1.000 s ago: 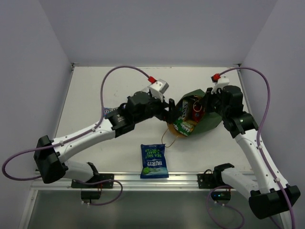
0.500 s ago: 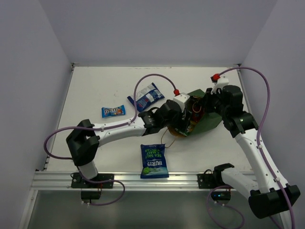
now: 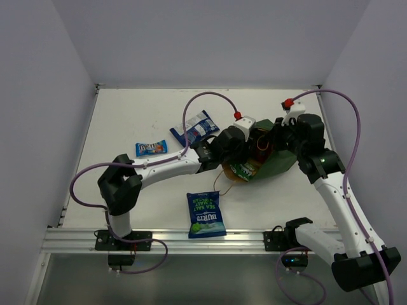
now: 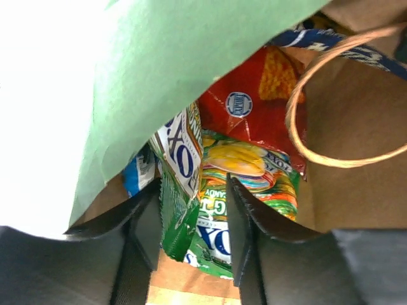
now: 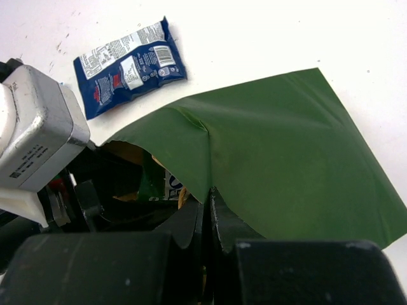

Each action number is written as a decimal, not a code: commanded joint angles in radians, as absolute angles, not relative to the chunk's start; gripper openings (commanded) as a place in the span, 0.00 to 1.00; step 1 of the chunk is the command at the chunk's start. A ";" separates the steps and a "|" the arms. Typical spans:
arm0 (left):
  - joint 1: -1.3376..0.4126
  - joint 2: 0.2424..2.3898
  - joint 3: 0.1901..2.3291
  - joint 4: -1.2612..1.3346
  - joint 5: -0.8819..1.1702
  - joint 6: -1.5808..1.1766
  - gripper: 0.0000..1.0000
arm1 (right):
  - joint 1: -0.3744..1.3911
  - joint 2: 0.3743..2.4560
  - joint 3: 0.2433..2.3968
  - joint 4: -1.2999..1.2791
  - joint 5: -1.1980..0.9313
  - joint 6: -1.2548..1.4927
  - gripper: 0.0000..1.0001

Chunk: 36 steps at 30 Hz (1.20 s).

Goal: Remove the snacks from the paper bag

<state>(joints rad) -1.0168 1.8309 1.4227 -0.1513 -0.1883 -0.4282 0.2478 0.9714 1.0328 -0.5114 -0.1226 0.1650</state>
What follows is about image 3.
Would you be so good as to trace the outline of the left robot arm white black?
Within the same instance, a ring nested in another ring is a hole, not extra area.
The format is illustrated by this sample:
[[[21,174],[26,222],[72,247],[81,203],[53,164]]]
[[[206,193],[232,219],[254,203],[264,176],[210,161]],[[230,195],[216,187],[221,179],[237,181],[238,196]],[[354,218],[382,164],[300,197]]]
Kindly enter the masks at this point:
[[[215,170],[226,161],[245,156],[252,127],[235,123],[215,136],[201,140],[186,152],[175,152],[169,160],[162,157],[137,163],[126,154],[116,157],[99,177],[97,185],[107,206],[107,225],[112,230],[109,241],[123,250],[132,242],[130,211],[144,188],[181,175],[193,175]]]

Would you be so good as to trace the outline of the blue Burts crisps bag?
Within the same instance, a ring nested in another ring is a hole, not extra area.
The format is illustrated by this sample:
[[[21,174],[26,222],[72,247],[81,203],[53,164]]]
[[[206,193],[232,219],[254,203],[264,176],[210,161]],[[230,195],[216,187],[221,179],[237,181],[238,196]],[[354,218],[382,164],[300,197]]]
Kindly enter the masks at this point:
[[[191,222],[189,239],[226,236],[219,191],[187,193],[186,197]]]

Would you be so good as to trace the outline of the green mint snack packet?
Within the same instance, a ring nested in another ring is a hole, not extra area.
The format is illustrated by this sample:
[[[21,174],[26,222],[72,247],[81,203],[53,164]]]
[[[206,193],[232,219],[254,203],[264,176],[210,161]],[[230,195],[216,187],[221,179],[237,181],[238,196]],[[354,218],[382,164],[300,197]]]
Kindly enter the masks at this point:
[[[238,178],[249,182],[257,174],[258,169],[249,162],[246,163],[231,163],[230,170]]]

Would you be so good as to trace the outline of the blue M&Ms packet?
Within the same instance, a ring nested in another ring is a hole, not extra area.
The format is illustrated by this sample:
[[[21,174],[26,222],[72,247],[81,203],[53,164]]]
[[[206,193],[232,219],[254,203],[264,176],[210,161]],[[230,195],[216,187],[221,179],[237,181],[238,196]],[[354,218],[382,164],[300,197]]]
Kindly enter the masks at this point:
[[[168,152],[167,143],[161,140],[152,144],[136,143],[135,154],[137,157],[150,156],[156,154],[166,154]]]

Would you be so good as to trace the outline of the dark blue snack bag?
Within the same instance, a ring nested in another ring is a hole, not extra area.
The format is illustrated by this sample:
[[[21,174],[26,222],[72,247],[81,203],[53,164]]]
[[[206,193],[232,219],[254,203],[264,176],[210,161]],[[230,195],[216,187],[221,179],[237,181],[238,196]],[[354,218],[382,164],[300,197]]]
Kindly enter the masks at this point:
[[[189,144],[199,142],[209,135],[219,131],[219,127],[213,122],[205,110],[202,110],[196,116],[193,116],[191,119],[187,120],[185,122],[185,127]],[[185,147],[186,140],[183,125],[180,124],[172,127],[169,131],[175,137],[178,143]]]

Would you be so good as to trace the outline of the green paper bag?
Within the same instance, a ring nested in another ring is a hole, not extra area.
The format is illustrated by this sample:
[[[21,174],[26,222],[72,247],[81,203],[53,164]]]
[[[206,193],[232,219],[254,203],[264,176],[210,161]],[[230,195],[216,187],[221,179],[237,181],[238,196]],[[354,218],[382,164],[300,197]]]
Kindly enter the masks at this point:
[[[296,157],[289,151],[275,151],[272,144],[273,123],[264,119],[255,123],[251,130],[248,141],[248,152],[246,162],[254,165],[258,171],[252,180],[246,182],[233,174],[230,170],[231,163],[222,164],[222,171],[219,176],[224,176],[231,181],[227,190],[221,191],[220,195],[224,196],[236,184],[246,184],[257,180],[268,179],[287,172],[295,163]]]

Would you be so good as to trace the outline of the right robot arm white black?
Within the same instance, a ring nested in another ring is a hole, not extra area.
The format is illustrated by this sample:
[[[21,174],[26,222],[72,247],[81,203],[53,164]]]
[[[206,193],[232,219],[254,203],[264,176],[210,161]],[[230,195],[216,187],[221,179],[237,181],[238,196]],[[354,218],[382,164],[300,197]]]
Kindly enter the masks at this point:
[[[341,241],[308,218],[290,220],[283,230],[286,247],[307,247],[328,265],[339,287],[351,292],[385,280],[401,262],[396,247],[387,247],[343,182],[346,169],[336,152],[326,148],[324,123],[316,114],[277,118],[272,129],[276,149],[287,149],[321,195],[338,226]]]

